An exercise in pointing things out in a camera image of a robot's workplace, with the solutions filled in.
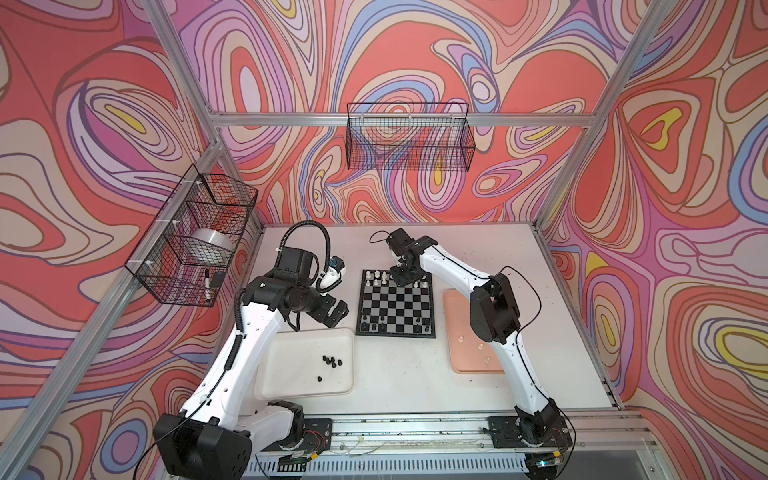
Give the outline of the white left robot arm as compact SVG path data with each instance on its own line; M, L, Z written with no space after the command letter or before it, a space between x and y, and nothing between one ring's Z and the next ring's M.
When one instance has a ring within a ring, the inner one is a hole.
M302 406L277 400L246 418L240 411L269 344L291 315L333 328L348 314L348 305L330 294L342 281L344 261L331 256L313 275L316 261L309 251L283 247L274 267L236 295L235 325L222 351L180 412L161 415L153 428L169 474L239 479L257 452L302 444Z

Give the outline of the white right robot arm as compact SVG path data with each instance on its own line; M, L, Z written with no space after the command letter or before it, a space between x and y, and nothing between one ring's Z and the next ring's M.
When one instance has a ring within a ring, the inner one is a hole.
M566 416L529 365L522 336L525 327L509 278L501 271L478 270L435 239L415 239L402 228L390 232L385 242L396 259L389 274L397 285L406 286L431 274L469 301L469 325L493 349L513 392L522 443L537 447L552 440L562 449L573 447L574 432Z

